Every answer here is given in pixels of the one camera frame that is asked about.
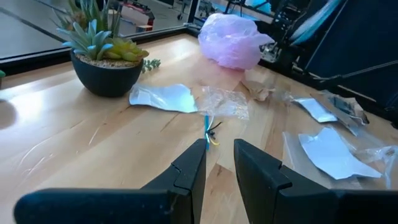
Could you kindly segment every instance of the potted succulent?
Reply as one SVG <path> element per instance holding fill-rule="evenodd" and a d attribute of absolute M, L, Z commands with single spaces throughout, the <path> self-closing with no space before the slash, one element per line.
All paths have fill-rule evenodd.
<path fill-rule="evenodd" d="M 108 9 L 111 1 L 98 9 L 95 0 L 80 1 L 79 9 L 69 0 L 71 11 L 60 19 L 58 31 L 70 41 L 73 68 L 82 84 L 99 96 L 119 97 L 137 82 L 141 72 L 160 65 L 159 60 L 144 60 L 149 55 L 131 40 L 118 37 L 120 12 L 113 14 L 108 27 Z"/>

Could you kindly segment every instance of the pink plastic bag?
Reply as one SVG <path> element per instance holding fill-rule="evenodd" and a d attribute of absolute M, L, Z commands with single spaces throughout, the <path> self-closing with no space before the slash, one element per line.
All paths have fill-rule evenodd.
<path fill-rule="evenodd" d="M 212 14 L 199 34 L 201 51 L 227 68 L 252 69 L 260 61 L 260 45 L 273 43 L 257 25 L 236 15 Z"/>

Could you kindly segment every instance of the wooden table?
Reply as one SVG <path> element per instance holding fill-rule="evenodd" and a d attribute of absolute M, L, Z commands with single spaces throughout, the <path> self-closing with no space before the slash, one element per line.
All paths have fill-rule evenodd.
<path fill-rule="evenodd" d="M 250 99 L 239 84 L 243 74 L 202 56 L 194 37 L 179 35 L 142 47 L 150 52 L 149 58 L 161 59 L 162 65 L 141 75 L 140 83 L 183 83 L 194 94 L 200 86 L 215 86 L 247 96 L 249 121 L 215 121 L 223 121 L 216 131 L 220 145 L 207 154 L 201 216 L 202 223 L 247 223 L 234 174 L 233 139 L 243 138 L 281 159 L 282 131 L 317 133 L 322 126 L 295 105 Z M 266 68 L 246 73 L 296 95 L 315 91 Z M 97 97 L 83 87 L 70 63 L 7 77 L 2 88 L 0 220 L 4 224 L 12 223 L 16 200 L 37 189 L 138 189 L 203 137 L 202 115 L 129 106 L 127 96 Z M 397 144 L 398 133 L 387 121 L 368 116 L 371 132 Z"/>

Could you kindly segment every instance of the brown paper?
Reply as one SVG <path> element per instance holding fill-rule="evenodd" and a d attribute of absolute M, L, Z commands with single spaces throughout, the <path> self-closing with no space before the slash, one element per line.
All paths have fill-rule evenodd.
<path fill-rule="evenodd" d="M 247 75 L 241 80 L 241 83 L 249 90 L 251 97 L 258 101 L 266 100 L 275 91 L 275 88 L 271 88 L 269 83 L 249 80 Z"/>

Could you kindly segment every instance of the black plant pot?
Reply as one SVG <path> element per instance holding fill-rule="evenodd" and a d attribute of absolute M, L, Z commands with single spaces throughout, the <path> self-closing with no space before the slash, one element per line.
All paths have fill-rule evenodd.
<path fill-rule="evenodd" d="M 82 84 L 92 93 L 105 97 L 120 97 L 137 82 L 144 61 L 129 68 L 101 68 L 87 64 L 70 52 L 73 68 Z"/>

